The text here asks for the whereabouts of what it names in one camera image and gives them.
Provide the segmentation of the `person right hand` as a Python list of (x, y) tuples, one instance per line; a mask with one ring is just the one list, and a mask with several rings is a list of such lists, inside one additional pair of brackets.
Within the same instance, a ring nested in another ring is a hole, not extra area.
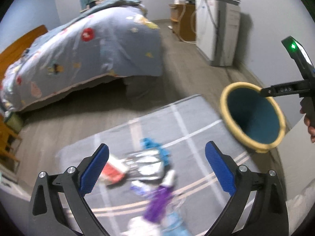
[(311, 143), (314, 143), (315, 142), (315, 128), (311, 126), (311, 120), (309, 120), (309, 118), (307, 117), (306, 113), (304, 112), (302, 108), (300, 109), (299, 112), (304, 115), (304, 124), (308, 128), (308, 133), (310, 135)]

